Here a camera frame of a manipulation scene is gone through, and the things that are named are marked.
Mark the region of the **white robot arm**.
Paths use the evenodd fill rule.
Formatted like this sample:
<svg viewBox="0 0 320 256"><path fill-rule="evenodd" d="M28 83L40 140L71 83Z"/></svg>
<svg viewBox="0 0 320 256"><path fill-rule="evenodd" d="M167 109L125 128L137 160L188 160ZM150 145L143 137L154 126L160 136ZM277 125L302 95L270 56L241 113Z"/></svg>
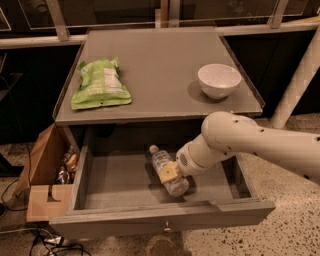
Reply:
<svg viewBox="0 0 320 256"><path fill-rule="evenodd" d="M320 181L317 134L265 128L248 117L228 112L208 115L201 133L185 144L158 176L162 183L196 176L238 152L260 157L312 182Z"/></svg>

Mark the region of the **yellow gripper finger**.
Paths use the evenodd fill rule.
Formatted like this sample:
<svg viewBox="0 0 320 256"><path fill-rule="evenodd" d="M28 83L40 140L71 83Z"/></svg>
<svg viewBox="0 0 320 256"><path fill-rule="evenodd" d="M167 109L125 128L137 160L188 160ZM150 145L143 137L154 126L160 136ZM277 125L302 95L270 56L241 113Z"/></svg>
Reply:
<svg viewBox="0 0 320 256"><path fill-rule="evenodd" d="M164 166L164 168L158 174L162 184L167 183L171 180L181 178L179 166L176 161L170 161Z"/></svg>

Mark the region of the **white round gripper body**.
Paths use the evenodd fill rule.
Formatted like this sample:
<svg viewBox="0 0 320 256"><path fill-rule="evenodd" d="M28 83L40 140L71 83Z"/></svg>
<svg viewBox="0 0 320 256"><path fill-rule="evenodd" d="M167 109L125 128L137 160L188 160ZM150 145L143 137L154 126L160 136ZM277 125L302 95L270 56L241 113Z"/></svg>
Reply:
<svg viewBox="0 0 320 256"><path fill-rule="evenodd" d="M206 171L209 167L205 159L206 153L203 146L187 143L176 154L176 161L184 176L196 176Z"/></svg>

